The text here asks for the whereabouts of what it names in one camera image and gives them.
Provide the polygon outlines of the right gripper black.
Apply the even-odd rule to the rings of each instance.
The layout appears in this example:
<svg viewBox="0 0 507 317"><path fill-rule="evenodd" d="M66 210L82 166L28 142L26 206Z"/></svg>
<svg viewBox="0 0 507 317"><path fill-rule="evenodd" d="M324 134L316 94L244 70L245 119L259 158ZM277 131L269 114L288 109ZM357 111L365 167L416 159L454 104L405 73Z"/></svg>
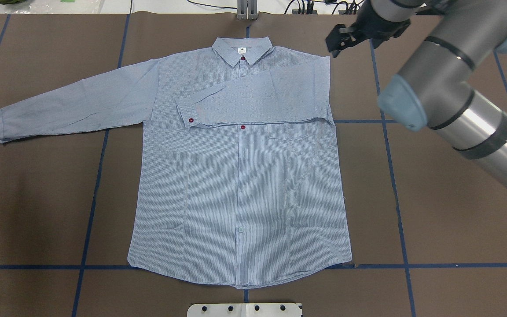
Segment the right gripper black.
<svg viewBox="0 0 507 317"><path fill-rule="evenodd" d="M365 40L370 40L373 48L380 44L398 38L410 26L410 18L400 22L392 22L381 17L371 4L362 5L357 19L351 27L334 26L325 42L328 52L336 58L342 50L352 48Z"/></svg>

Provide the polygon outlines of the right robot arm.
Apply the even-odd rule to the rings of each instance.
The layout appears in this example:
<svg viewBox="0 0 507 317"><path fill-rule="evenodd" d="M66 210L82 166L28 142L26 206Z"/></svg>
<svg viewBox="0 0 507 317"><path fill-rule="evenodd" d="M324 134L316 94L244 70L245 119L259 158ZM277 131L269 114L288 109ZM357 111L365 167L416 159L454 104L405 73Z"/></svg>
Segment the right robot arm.
<svg viewBox="0 0 507 317"><path fill-rule="evenodd" d="M407 129L429 128L507 188L507 113L467 81L491 53L507 54L507 0L365 0L351 26L337 24L328 52L399 37L426 4L441 15L378 96Z"/></svg>

